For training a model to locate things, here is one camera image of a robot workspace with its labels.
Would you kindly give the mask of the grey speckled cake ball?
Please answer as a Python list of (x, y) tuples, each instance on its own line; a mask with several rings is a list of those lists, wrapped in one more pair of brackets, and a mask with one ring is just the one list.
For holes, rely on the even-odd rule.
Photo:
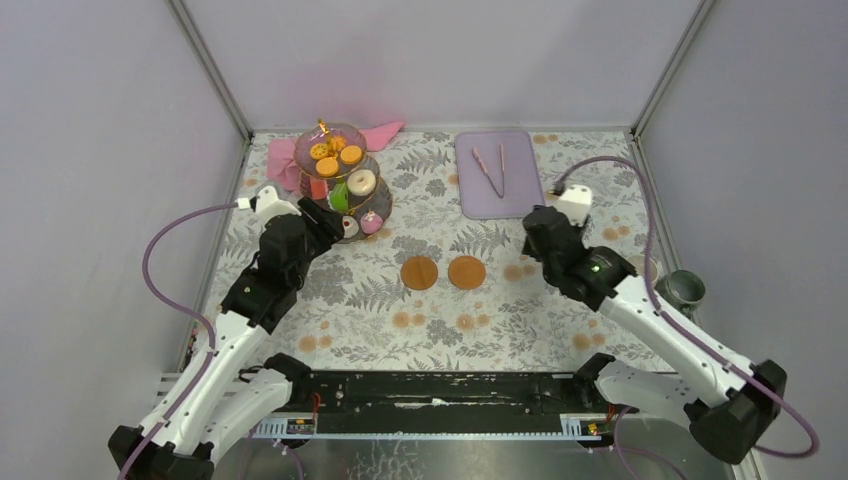
[(344, 231), (344, 239), (354, 238), (360, 232), (359, 223), (352, 216), (345, 215), (342, 218), (342, 226), (343, 226), (343, 231)]

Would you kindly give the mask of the white glazed donut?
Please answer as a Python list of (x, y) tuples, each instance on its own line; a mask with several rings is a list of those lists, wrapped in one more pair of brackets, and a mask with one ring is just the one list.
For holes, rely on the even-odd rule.
[(354, 171), (346, 181), (349, 193), (357, 197), (368, 197), (375, 190), (377, 183), (377, 176), (369, 169)]

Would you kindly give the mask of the yellow jam-dot cookie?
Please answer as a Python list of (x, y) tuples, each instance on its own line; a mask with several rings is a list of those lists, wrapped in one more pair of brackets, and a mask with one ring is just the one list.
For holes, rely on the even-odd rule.
[(327, 143), (316, 143), (309, 150), (310, 157), (315, 161), (327, 158), (331, 153), (332, 150)]

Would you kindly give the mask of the wooden coaster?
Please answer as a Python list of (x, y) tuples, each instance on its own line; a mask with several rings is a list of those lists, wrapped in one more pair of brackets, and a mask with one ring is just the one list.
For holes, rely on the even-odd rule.
[(484, 283), (486, 267), (478, 258), (467, 255), (459, 256), (449, 264), (448, 278), (458, 289), (473, 290)]
[(438, 266), (429, 257), (414, 256), (403, 263), (400, 276), (406, 287), (416, 291), (427, 290), (438, 279)]

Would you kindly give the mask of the lilac plastic tray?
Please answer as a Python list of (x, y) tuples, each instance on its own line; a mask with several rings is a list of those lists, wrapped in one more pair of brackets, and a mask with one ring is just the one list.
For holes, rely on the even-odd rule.
[[(498, 144), (505, 152), (505, 197), (499, 199), (490, 187), (474, 158), (476, 146), (492, 175), (501, 184)], [(518, 130), (463, 132), (455, 138), (455, 154), (459, 180), (460, 206), (473, 220), (522, 218), (536, 205), (545, 202), (532, 140)]]

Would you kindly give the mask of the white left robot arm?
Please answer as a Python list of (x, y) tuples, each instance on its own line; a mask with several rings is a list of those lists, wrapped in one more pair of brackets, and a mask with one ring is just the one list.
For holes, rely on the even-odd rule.
[(135, 427), (119, 426), (108, 448), (121, 479), (210, 479), (227, 452), (277, 408), (309, 401), (309, 368), (285, 357), (260, 369), (230, 399), (225, 391), (247, 358), (274, 332), (297, 301), (313, 260), (344, 237), (342, 215), (309, 198), (290, 203), (270, 189), (214, 208), (249, 210), (263, 224), (258, 250), (226, 294), (215, 320), (166, 297), (153, 283), (149, 260), (167, 225), (148, 244), (142, 274), (163, 303), (198, 320), (206, 335), (175, 385)]

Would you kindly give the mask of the pink cake slice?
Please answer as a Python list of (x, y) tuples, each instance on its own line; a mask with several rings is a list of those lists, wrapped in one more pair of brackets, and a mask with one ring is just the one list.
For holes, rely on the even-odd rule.
[(313, 200), (325, 200), (329, 194), (328, 183), (325, 180), (312, 178), (310, 180), (310, 192)]

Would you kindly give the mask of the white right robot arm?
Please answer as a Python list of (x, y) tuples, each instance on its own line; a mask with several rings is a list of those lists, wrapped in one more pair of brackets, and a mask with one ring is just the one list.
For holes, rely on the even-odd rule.
[(781, 411), (786, 371), (720, 346), (657, 297), (624, 257), (607, 247), (585, 247), (582, 228), (555, 208), (535, 206), (522, 225), (523, 252), (542, 264), (549, 285), (624, 327), (678, 375), (596, 354), (576, 374), (577, 405), (589, 412), (609, 402), (634, 407), (688, 430), (714, 458), (740, 464)]

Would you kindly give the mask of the three-tier glass cake stand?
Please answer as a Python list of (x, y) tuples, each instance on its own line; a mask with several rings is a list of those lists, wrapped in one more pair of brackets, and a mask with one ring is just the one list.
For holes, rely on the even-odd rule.
[[(343, 135), (347, 140), (347, 146), (358, 145), (363, 149), (364, 156), (362, 160), (355, 165), (345, 165), (339, 160), (340, 152), (332, 152), (330, 156), (334, 156), (337, 158), (340, 164), (340, 171), (335, 177), (323, 178), (317, 174), (315, 169), (315, 164), (317, 161), (313, 160), (310, 157), (309, 150), (316, 143), (327, 143), (328, 138), (332, 135)], [(345, 215), (354, 217), (358, 221), (360, 226), (360, 218), (369, 210), (374, 210), (384, 219), (384, 224), (382, 228), (385, 226), (385, 223), (387, 222), (393, 209), (392, 194), (387, 182), (381, 174), (381, 167), (378, 161), (372, 155), (372, 152), (369, 152), (367, 150), (367, 143), (360, 129), (347, 123), (327, 123), (324, 121), (319, 121), (316, 127), (301, 134), (296, 139), (294, 160), (295, 164), (300, 169), (299, 193), (301, 194), (301, 196), (307, 197), (309, 199), (312, 199), (310, 192), (310, 180), (312, 178), (325, 180), (328, 183), (330, 192), (337, 183), (346, 182), (348, 176), (354, 171), (360, 169), (369, 169), (373, 171), (378, 178), (378, 183), (375, 190), (368, 197), (357, 197), (349, 193), (349, 210), (346, 213), (336, 213), (342, 215), (343, 217)], [(315, 202), (321, 208), (328, 211), (333, 211), (328, 204), (328, 196), (325, 200), (318, 200)], [(360, 232), (356, 237), (351, 239), (343, 238), (343, 241), (345, 243), (350, 243), (358, 240), (364, 240), (370, 236), (364, 235), (360, 228)]]

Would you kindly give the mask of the pink sugared cake ball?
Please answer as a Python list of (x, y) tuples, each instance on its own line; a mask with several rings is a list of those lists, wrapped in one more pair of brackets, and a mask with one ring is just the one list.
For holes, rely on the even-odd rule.
[(369, 210), (360, 218), (360, 228), (366, 236), (370, 236), (378, 232), (382, 228), (383, 224), (383, 217), (374, 210)]

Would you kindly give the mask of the yellow round biscuit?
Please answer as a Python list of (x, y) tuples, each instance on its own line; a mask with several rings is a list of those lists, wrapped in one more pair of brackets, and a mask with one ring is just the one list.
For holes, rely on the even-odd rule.
[(355, 165), (364, 156), (364, 151), (358, 145), (345, 146), (339, 153), (339, 160), (345, 165)]
[(336, 157), (328, 156), (318, 160), (315, 164), (317, 174), (323, 178), (335, 177), (340, 171), (340, 164)]

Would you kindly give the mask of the white ceramic mug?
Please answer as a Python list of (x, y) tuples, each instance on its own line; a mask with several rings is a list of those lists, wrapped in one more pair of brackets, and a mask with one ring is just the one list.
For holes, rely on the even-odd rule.
[(629, 256), (627, 261), (634, 266), (638, 275), (648, 279), (652, 285), (662, 276), (662, 265), (652, 257), (637, 254)]

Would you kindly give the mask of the pink handled tongs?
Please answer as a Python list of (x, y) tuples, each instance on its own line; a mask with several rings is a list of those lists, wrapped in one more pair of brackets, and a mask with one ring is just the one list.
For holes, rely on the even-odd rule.
[(505, 167), (505, 152), (504, 145), (502, 143), (498, 144), (498, 157), (499, 157), (499, 166), (501, 173), (501, 184), (500, 186), (496, 186), (492, 175), (489, 172), (489, 169), (480, 155), (480, 152), (476, 146), (471, 149), (472, 157), (474, 158), (476, 164), (479, 169), (486, 177), (490, 187), (493, 192), (499, 199), (503, 199), (505, 197), (505, 180), (506, 180), (506, 167)]

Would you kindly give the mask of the orange swirl cookie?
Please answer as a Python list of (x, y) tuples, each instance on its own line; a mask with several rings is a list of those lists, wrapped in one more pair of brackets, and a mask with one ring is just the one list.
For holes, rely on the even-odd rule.
[(347, 140), (343, 135), (332, 135), (328, 138), (327, 144), (332, 152), (339, 153), (347, 146)]

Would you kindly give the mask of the green striped cake piece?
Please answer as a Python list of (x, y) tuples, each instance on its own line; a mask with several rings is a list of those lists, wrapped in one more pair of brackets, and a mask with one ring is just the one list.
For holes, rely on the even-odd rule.
[(328, 204), (335, 212), (346, 213), (349, 210), (349, 189), (346, 182), (337, 183), (329, 192)]

